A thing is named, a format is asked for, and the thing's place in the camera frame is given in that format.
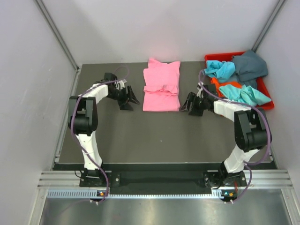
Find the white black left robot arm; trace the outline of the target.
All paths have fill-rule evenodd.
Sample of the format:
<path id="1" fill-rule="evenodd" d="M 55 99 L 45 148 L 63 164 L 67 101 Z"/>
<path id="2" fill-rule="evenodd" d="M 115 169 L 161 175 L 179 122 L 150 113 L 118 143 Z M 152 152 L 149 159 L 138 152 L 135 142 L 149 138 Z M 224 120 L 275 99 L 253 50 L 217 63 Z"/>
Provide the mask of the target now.
<path id="1" fill-rule="evenodd" d="M 92 84 L 84 93 L 69 98 L 67 125 L 73 139 L 81 148 L 84 159 L 80 181 L 82 187 L 109 185 L 96 141 L 97 104 L 102 99 L 109 98 L 117 102 L 120 110 L 132 111 L 130 103 L 138 105 L 140 102 L 126 82 L 125 78 L 119 79 L 113 73 L 105 73 L 101 81 Z"/>

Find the pink t shirt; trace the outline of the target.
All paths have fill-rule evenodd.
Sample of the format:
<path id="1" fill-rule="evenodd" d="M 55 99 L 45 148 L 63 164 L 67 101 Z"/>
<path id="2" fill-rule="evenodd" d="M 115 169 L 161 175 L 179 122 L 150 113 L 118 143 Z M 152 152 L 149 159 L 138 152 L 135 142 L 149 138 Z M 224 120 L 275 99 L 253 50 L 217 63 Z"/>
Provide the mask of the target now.
<path id="1" fill-rule="evenodd" d="M 143 77 L 145 80 L 143 111 L 179 111 L 180 61 L 163 63 L 150 58 L 148 67 L 143 70 Z"/>

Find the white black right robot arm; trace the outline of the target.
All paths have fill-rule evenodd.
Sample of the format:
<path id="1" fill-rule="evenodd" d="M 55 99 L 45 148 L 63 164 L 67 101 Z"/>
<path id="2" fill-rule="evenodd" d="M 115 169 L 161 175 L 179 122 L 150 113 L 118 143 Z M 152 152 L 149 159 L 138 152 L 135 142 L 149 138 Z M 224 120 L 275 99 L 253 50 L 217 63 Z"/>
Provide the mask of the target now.
<path id="1" fill-rule="evenodd" d="M 265 112 L 245 104 L 220 98 L 214 84 L 198 85 L 198 93 L 190 92 L 181 112 L 201 117 L 205 110 L 223 116 L 234 123 L 235 147 L 230 156 L 221 163 L 217 177 L 208 177 L 209 186 L 228 186 L 241 179 L 242 171 L 253 155 L 271 142 Z"/>

